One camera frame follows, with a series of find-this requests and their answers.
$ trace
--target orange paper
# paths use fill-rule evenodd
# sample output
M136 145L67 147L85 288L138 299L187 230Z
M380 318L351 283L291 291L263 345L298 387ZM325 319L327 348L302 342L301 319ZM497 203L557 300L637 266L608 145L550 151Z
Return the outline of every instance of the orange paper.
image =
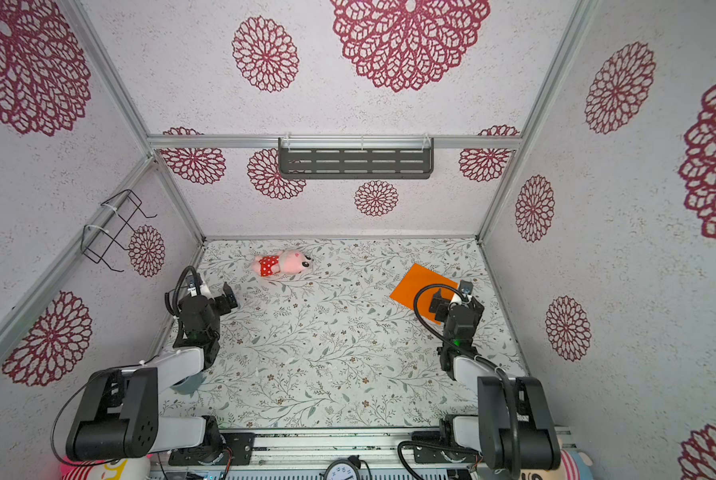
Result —
M390 298L400 303L401 305L407 306L409 309L414 309L414 297L417 293L427 285L433 283L443 283L444 285L450 285L454 288L457 287L457 283L453 280L449 280L445 276L436 274L430 269L424 268L422 265L413 264L411 269L405 276L401 283L390 293ZM419 297L419 313L426 318L435 322L435 314L430 313L430 302L432 296L437 292L438 289L430 288L426 292L421 294ZM443 290L443 298L450 300L454 293L449 290Z

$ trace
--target floral tablecloth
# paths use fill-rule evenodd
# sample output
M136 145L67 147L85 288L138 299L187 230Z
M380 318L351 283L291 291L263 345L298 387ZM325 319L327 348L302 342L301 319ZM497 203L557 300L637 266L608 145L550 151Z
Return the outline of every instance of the floral tablecloth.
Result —
M313 271L265 280L250 269L255 255L286 248L313 257ZM161 394L161 415L284 428L437 426L475 413L475 393L441 371L439 341L389 298L414 263L475 284L478 350L522 374L473 239L221 240L199 271L215 295L227 281L240 308L222 318L217 361Z

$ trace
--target alarm clock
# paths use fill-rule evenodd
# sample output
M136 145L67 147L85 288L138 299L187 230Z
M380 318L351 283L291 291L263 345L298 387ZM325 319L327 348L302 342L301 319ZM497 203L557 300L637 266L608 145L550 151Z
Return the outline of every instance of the alarm clock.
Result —
M323 480L360 480L360 460L357 457L340 459L332 463L323 474Z

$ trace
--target red polka dot outfit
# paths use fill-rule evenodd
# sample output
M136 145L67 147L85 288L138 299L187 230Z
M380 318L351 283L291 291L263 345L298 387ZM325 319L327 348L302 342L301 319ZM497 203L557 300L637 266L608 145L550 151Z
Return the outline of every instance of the red polka dot outfit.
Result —
M273 266L278 264L278 258L277 255L263 256L259 261L259 264L262 266L262 271L259 274L261 276L275 275Z

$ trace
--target black wire hook rack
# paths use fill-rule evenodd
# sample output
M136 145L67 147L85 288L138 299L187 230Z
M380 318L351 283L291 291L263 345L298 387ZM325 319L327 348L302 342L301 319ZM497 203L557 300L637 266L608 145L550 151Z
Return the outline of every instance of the black wire hook rack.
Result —
M116 207L116 206L110 205L110 202L112 202L113 200L115 200L115 199L121 197L121 196L124 195L124 194L125 194L126 197L123 199L123 201L121 202L121 205L120 205L120 206L117 206L117 207ZM131 213L129 216L127 216L127 217L124 218L124 217L121 215L120 209L124 206L126 200L129 200L130 202L132 202L132 204L133 204L133 206L134 206L134 210L132 211L132 213ZM108 220L107 220L106 222L104 222L102 225L84 225L84 226L83 226L83 232L81 233L81 253L82 253L86 258L88 258L89 260L91 260L92 262L94 262L95 264L99 264L100 262L102 262L103 264L107 265L107 267L108 267L110 270L112 270L113 272L121 273L121 272L123 272L123 270L118 270L118 269L113 268L113 267L104 259L104 255L107 254L107 252L110 250L110 248L113 246L113 244L120 246L123 250L125 250L125 251L127 251L127 252L130 250L129 248L127 248L127 247L121 245L121 243L118 242L118 236L121 235L121 232L123 232L123 230L124 230L126 227L128 227L129 229L131 229L132 232L135 232L135 231L136 231L136 229L134 229L129 222L131 221L132 217L133 217L137 212L139 212L140 214L142 214L142 216L144 216L145 218L155 218L156 216L158 216L158 214L155 214L155 215L147 215L147 214L145 214L144 211L142 211L142 199L140 199L139 196L137 196L137 194L135 194L134 191L133 191L132 189L130 189L130 188L127 188L126 190L121 190L120 192L116 193L116 194L113 195L112 197L106 199L106 200L105 200L104 202L102 202L100 205L101 205L101 206L107 206L108 208L112 208L112 209L113 209L113 212L115 212L115 216L117 216L118 218L120 218L121 220L123 220L123 225L121 225L121 228L118 229L118 232L116 232L115 235L110 235L110 230L108 230L107 228L105 228L105 226L106 226L106 225L110 222L110 220L112 220L115 216L111 216L110 218L108 218ZM104 248L104 251L102 252L102 254L98 254L96 251L94 251L94 250L92 249L92 243L94 242L94 240L92 240L91 242L89 242L88 245L86 245L86 232L88 232L88 231L91 230L91 229L97 229L97 230L99 230L100 232L102 232L105 236L107 236L107 237L110 239L110 243Z

